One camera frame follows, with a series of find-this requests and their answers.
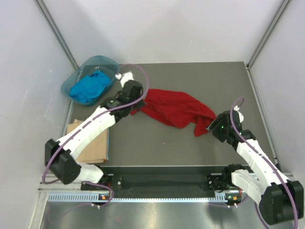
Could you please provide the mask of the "red t-shirt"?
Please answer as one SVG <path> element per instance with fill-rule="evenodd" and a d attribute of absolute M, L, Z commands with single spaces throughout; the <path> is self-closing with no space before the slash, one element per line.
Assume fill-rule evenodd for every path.
<path fill-rule="evenodd" d="M 131 114 L 142 112 L 156 121 L 180 129 L 193 123 L 195 137 L 208 133 L 206 128 L 216 118 L 207 105 L 185 92 L 150 89 L 144 102 L 144 107 L 132 111 Z"/>

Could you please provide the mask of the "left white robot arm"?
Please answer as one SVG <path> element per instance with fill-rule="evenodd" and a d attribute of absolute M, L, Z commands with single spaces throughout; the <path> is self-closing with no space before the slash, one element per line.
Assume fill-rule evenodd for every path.
<path fill-rule="evenodd" d="M 45 144 L 45 164 L 63 184 L 74 181 L 90 182 L 97 189 L 108 184 L 108 178 L 96 165 L 78 160 L 81 152 L 103 131 L 127 117 L 133 108 L 144 106 L 143 86 L 135 80 L 127 80 L 114 97 L 105 99 L 93 114 L 78 127 L 58 140 Z"/>

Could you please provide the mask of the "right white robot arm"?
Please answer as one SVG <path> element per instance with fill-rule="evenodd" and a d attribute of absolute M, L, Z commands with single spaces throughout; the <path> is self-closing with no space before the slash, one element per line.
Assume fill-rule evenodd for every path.
<path fill-rule="evenodd" d="M 250 130 L 242 128 L 243 115 L 239 111 L 219 114 L 207 131 L 220 142 L 230 144 L 253 171 L 251 175 L 242 165 L 224 168 L 222 182 L 226 188 L 241 188 L 259 207 L 268 225 L 294 221 L 304 216 L 304 188 L 299 181 L 291 181 L 268 158 Z"/>

